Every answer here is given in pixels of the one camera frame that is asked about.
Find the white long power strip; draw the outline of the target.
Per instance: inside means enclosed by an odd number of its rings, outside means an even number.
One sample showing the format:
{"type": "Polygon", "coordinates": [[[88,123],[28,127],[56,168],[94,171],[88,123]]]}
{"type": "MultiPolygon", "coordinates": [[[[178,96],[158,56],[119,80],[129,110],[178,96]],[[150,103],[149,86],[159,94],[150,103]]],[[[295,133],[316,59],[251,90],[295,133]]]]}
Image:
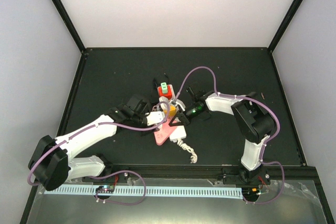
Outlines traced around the white long power strip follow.
{"type": "Polygon", "coordinates": [[[184,138],[186,138],[186,131],[185,131],[184,126],[177,126],[176,130],[169,137],[171,142],[177,142],[178,139],[184,139],[184,138]]]}

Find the white USB charger plug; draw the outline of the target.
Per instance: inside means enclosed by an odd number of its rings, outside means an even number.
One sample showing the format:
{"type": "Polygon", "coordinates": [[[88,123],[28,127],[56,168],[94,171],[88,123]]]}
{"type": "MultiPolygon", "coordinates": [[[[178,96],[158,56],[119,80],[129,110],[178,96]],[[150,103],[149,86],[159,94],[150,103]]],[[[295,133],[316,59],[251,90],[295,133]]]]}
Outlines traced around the white USB charger plug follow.
{"type": "Polygon", "coordinates": [[[166,118],[166,115],[164,111],[161,111],[161,110],[156,111],[156,119],[158,122],[162,122],[162,121],[164,122],[165,118],[166,118]]]}

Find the pink triangular power strip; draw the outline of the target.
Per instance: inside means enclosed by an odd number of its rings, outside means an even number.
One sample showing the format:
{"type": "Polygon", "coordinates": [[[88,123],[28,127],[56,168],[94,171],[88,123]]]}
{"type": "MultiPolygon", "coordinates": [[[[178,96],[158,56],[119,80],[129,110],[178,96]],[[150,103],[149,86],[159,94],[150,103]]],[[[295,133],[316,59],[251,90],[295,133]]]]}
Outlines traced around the pink triangular power strip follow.
{"type": "Polygon", "coordinates": [[[170,137],[170,135],[176,130],[177,126],[169,126],[169,122],[163,123],[154,131],[155,142],[158,146],[164,144],[164,142],[170,137]]]}

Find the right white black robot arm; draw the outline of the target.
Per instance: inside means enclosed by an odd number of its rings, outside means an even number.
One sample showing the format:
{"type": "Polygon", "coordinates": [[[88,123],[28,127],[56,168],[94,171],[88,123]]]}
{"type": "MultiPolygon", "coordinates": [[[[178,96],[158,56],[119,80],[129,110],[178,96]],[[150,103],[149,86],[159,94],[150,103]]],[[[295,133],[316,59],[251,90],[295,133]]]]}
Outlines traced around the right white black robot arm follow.
{"type": "Polygon", "coordinates": [[[178,111],[169,121],[169,126],[188,126],[193,118],[205,111],[233,115],[245,138],[238,176],[244,184],[252,183],[263,166],[260,157],[262,146],[276,128],[275,119],[261,105],[261,96],[257,92],[238,96],[214,91],[194,92],[191,87],[187,88],[187,92],[192,98],[192,105],[185,109],[178,105],[178,111]]]}

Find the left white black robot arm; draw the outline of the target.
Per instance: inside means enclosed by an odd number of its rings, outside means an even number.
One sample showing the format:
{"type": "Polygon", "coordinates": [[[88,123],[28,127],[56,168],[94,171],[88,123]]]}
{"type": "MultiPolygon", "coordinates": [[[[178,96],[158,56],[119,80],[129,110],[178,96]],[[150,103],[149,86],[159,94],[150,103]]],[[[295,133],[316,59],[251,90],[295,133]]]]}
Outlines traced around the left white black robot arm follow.
{"type": "Polygon", "coordinates": [[[98,142],[117,134],[119,128],[152,131],[164,119],[164,112],[149,100],[134,95],[127,103],[111,107],[89,124],[65,135],[42,137],[28,163],[27,182],[42,185],[47,191],[65,182],[89,177],[108,181],[113,174],[111,162],[102,153],[88,157],[79,154],[98,142]]]}

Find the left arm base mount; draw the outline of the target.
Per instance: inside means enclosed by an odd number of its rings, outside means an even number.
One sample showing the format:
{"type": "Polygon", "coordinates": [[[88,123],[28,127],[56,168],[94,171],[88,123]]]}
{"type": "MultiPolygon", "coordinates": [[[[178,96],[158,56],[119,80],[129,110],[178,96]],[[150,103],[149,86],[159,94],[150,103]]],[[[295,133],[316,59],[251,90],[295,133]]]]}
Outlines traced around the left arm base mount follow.
{"type": "MultiPolygon", "coordinates": [[[[105,176],[108,176],[112,173],[115,173],[115,172],[118,172],[120,171],[120,167],[119,166],[107,166],[104,168],[104,170],[99,174],[97,175],[97,177],[105,177],[105,176]]],[[[111,185],[111,184],[117,184],[117,183],[125,183],[127,181],[129,177],[129,173],[128,172],[123,172],[123,173],[120,173],[120,174],[116,174],[116,175],[113,175],[113,176],[110,176],[110,177],[107,177],[107,178],[104,178],[104,179],[96,179],[96,178],[93,178],[93,176],[85,176],[82,178],[82,181],[83,182],[92,182],[94,184],[108,184],[108,185],[111,185]]]]}

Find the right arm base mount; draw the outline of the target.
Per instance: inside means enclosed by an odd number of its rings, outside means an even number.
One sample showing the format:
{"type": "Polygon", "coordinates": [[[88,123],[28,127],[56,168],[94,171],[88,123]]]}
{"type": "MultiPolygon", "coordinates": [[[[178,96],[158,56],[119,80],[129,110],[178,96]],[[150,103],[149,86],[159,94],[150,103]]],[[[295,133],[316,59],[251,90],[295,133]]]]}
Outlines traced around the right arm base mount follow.
{"type": "Polygon", "coordinates": [[[248,171],[242,166],[228,166],[222,168],[221,179],[225,184],[235,185],[261,185],[265,182],[270,184],[269,178],[266,178],[267,170],[260,166],[256,170],[248,171]]]}

